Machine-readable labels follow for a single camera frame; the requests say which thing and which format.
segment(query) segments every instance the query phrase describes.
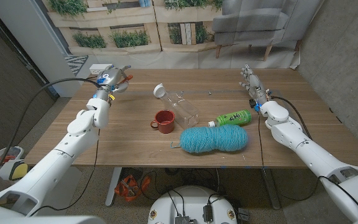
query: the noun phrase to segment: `yellow object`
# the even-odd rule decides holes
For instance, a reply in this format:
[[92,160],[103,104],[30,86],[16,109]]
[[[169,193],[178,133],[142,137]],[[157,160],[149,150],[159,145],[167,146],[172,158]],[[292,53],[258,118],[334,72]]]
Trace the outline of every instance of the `yellow object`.
[[11,180],[16,180],[24,177],[27,174],[27,171],[29,170],[29,166],[25,163],[21,163],[18,166],[13,168],[12,175],[10,176]]

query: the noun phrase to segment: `bottle cap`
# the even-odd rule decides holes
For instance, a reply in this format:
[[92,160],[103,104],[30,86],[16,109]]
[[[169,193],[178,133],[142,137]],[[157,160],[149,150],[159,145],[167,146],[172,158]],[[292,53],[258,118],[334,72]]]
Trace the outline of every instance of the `bottle cap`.
[[208,127],[210,128],[215,127],[215,121],[208,122]]
[[160,83],[154,88],[154,96],[157,98],[161,98],[164,94],[165,94],[165,88],[162,85],[162,83]]

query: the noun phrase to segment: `blue yarn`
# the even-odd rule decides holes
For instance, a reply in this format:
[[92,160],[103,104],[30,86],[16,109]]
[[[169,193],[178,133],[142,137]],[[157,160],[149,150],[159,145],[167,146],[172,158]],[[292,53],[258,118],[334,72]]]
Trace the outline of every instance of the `blue yarn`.
[[244,148],[247,140],[247,132],[242,127],[227,124],[218,128],[188,128],[180,135],[180,146],[187,152],[214,149],[232,152]]

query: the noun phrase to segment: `wooden table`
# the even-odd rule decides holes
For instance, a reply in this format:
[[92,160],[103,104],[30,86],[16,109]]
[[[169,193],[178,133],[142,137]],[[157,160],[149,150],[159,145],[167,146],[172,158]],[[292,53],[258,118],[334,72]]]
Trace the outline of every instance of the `wooden table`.
[[[254,72],[273,95],[282,96],[296,106],[315,142],[339,160],[358,166],[358,141],[298,72],[290,69],[255,69]],[[98,166],[306,168],[292,150],[273,139],[264,125],[265,118],[261,118],[260,124],[261,152],[258,116],[250,109],[250,96],[238,84],[243,81],[240,70],[127,70],[126,74],[134,77],[125,93],[114,95],[116,99],[110,108],[109,124],[100,130]],[[244,126],[249,138],[246,148],[232,153],[213,151],[203,154],[171,149],[171,142],[178,144],[183,129],[175,123],[172,133],[162,134],[150,127],[155,113],[164,109],[161,100],[153,96],[154,87],[159,83],[163,83],[167,91],[184,91],[184,99],[200,111],[197,126],[207,126],[208,121],[221,114],[248,109],[252,113],[252,122]],[[69,122],[75,119],[79,110],[86,109],[94,91],[94,85],[83,84],[29,152],[26,163],[36,164],[58,144],[67,133]],[[298,120],[287,104],[278,102]],[[96,145],[77,158],[74,165],[92,166],[95,153]]]

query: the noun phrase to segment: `red mug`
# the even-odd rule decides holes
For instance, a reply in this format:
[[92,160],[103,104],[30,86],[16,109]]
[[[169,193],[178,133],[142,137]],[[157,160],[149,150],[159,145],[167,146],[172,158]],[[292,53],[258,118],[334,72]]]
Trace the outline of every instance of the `red mug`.
[[175,114],[170,110],[162,110],[157,112],[154,117],[154,121],[150,123],[150,126],[154,129],[158,129],[163,134],[168,134],[173,131],[175,127]]

